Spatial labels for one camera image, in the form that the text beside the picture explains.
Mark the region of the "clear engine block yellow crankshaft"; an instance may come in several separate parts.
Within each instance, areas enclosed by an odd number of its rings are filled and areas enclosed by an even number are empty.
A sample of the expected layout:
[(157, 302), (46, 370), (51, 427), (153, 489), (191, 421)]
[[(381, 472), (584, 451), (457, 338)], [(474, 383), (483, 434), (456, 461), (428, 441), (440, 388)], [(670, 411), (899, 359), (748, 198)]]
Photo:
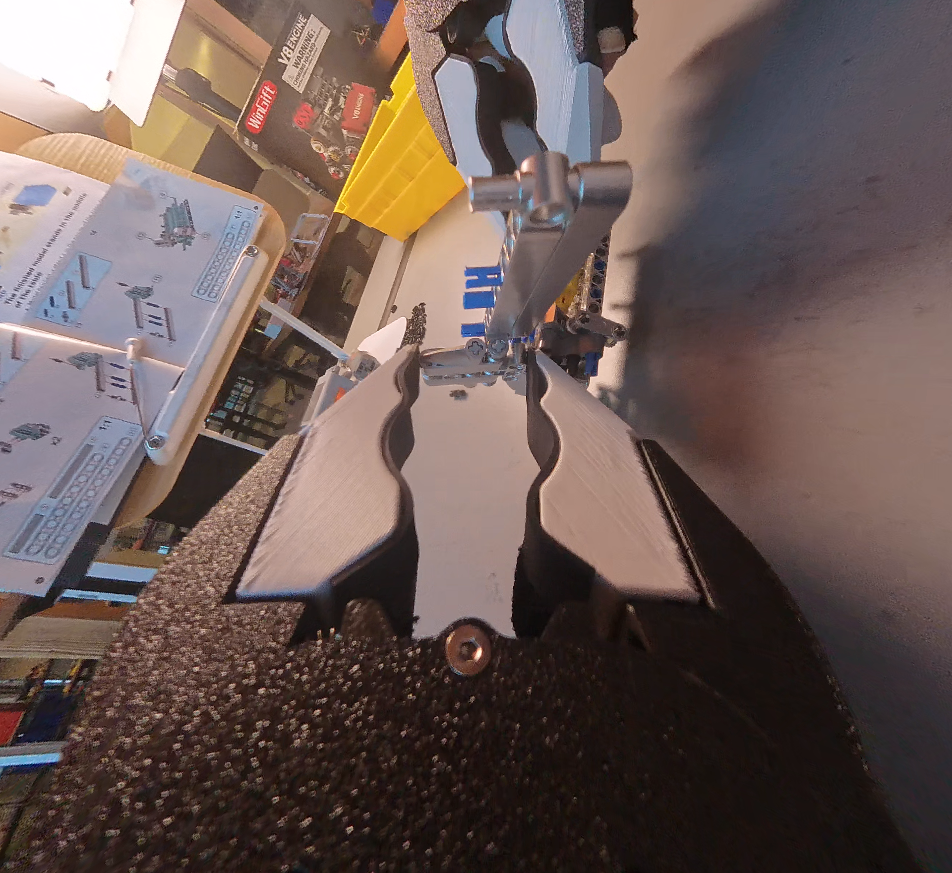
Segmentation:
[(606, 235), (541, 324), (541, 353), (584, 387), (598, 375), (604, 352), (628, 336), (623, 324), (603, 313), (609, 249), (610, 236)]

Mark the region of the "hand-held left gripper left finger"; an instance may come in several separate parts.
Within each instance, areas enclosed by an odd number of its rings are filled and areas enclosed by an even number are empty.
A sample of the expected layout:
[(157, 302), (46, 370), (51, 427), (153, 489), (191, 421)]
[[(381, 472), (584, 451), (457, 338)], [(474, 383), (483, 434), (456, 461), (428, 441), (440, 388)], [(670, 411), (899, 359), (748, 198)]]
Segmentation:
[(300, 602), (317, 629), (372, 600), (411, 634), (419, 545), (402, 469), (419, 347), (405, 346), (309, 426), (236, 581), (238, 602)]

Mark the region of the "printed instruction sheet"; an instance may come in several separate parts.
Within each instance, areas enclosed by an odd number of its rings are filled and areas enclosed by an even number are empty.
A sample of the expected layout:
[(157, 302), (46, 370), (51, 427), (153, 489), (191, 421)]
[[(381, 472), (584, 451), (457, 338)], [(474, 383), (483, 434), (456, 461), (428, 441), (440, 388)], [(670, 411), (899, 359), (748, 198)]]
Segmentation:
[(253, 195), (2, 155), (2, 594), (168, 493), (280, 254)]

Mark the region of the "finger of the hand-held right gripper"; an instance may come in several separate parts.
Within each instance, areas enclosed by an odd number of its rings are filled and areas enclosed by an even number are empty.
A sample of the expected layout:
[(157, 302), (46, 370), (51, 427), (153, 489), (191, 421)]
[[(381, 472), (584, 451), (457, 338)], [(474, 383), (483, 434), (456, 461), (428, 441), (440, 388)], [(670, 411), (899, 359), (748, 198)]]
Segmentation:
[(529, 75), (541, 144), (570, 163), (599, 162), (603, 74), (578, 58), (565, 0), (509, 0), (506, 47)]
[(463, 179), (495, 174), (478, 114), (477, 72), (472, 61), (447, 57), (435, 72), (435, 85), (454, 155)]

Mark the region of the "white studio light panel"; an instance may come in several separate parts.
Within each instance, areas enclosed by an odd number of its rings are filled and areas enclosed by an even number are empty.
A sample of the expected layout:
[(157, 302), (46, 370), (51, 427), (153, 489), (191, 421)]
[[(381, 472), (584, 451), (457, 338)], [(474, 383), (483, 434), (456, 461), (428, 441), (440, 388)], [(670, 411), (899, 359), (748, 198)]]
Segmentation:
[(149, 114), (185, 0), (1, 0), (2, 112), (99, 133), (109, 106)]

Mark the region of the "grey beam with motor block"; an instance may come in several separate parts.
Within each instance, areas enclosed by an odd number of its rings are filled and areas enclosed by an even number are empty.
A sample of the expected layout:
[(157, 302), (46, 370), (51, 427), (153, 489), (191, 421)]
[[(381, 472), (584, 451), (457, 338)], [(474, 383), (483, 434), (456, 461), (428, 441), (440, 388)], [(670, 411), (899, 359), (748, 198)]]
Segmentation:
[(422, 380), (456, 389), (516, 381), (527, 355), (541, 352), (546, 312), (610, 236), (632, 189), (625, 162), (570, 165), (553, 151), (513, 173), (470, 178), (470, 210), (505, 221), (499, 260), (466, 269), (464, 306), (482, 319), (462, 328), (462, 345), (421, 354)]

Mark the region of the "nested yellow empty bins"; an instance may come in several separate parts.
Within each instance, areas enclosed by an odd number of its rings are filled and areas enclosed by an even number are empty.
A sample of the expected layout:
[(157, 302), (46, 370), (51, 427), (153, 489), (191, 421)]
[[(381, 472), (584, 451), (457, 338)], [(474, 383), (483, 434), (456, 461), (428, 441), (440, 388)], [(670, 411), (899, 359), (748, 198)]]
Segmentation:
[(417, 95), (411, 58), (376, 110), (334, 211), (405, 241), (465, 187)]

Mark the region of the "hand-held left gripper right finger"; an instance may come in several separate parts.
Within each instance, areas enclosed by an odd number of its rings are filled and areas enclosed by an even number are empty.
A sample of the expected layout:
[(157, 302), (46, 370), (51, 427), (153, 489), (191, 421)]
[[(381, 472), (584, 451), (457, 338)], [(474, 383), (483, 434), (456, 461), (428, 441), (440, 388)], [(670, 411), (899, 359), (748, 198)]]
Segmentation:
[(527, 363), (525, 636), (565, 609), (614, 637), (625, 605), (701, 605), (682, 527), (631, 428), (554, 360)]

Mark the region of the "black engine kit box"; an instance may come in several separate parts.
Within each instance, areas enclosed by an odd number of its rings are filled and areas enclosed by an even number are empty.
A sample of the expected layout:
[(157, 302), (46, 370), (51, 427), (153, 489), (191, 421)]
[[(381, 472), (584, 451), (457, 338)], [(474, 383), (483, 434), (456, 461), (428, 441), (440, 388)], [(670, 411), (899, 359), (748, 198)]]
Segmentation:
[(352, 35), (333, 33), (296, 2), (236, 123), (252, 150), (337, 199), (387, 92)]

